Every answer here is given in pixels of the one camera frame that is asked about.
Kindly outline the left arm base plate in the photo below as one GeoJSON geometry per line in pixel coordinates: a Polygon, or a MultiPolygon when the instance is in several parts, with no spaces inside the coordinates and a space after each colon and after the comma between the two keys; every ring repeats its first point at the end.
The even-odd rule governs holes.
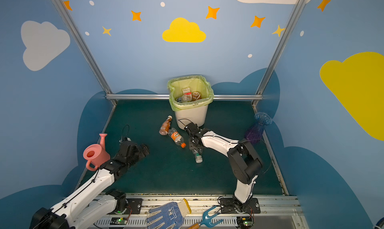
{"type": "Polygon", "coordinates": [[[123,203],[118,203],[117,208],[110,215],[138,215],[141,212],[143,199],[128,198],[123,203]]]}

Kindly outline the pink label square bottle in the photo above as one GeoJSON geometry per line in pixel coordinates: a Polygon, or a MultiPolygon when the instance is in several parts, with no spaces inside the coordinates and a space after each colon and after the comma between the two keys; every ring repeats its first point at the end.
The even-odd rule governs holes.
{"type": "Polygon", "coordinates": [[[185,87],[182,89],[183,95],[186,97],[192,98],[192,92],[190,87],[185,87]]]}

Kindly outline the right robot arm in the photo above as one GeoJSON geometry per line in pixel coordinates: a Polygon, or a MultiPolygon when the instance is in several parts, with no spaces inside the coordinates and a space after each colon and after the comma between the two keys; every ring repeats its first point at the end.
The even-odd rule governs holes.
{"type": "Polygon", "coordinates": [[[263,168],[263,161],[251,142],[227,139],[208,129],[198,128],[194,123],[187,124],[184,130],[196,149],[213,149],[229,159],[237,179],[234,204],[239,211],[244,210],[253,198],[255,181],[263,168]]]}

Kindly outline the brown Nescafe coffee bottle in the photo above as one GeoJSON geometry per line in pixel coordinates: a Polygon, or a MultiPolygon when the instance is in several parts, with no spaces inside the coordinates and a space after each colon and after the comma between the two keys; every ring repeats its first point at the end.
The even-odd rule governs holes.
{"type": "Polygon", "coordinates": [[[165,122],[162,124],[159,130],[159,134],[162,136],[166,136],[169,133],[169,129],[171,127],[171,122],[172,122],[173,117],[168,116],[165,122]]]}

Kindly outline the clear bottle white label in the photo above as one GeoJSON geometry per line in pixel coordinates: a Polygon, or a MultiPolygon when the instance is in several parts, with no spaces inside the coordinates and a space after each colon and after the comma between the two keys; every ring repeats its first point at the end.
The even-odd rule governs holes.
{"type": "Polygon", "coordinates": [[[203,157],[202,157],[202,155],[201,155],[201,156],[198,156],[198,155],[197,155],[197,149],[196,149],[196,153],[193,154],[193,155],[195,156],[195,161],[196,161],[197,164],[200,164],[200,163],[203,162],[203,157]]]}

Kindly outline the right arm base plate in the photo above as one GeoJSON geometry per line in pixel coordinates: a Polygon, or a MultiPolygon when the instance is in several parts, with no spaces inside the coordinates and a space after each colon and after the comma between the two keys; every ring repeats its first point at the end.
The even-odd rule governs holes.
{"type": "Polygon", "coordinates": [[[244,204],[235,198],[218,198],[222,214],[260,214],[261,208],[257,198],[251,198],[244,204]]]}

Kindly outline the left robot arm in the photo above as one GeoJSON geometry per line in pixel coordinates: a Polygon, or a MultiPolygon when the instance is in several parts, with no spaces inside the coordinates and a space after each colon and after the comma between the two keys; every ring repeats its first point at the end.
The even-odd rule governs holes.
{"type": "Polygon", "coordinates": [[[125,193],[112,189],[101,199],[96,197],[149,153],[145,144],[123,141],[118,153],[103,163],[85,184],[50,209],[39,209],[30,228],[87,229],[109,213],[123,212],[127,208],[125,193]]]}

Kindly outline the orange label clear bottle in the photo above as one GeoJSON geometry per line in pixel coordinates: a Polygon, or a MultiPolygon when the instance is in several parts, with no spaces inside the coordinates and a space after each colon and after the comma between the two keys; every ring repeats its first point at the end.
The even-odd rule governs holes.
{"type": "Polygon", "coordinates": [[[174,143],[181,148],[185,148],[187,145],[184,141],[184,138],[179,134],[179,132],[175,128],[170,128],[168,135],[174,141],[174,143]]]}

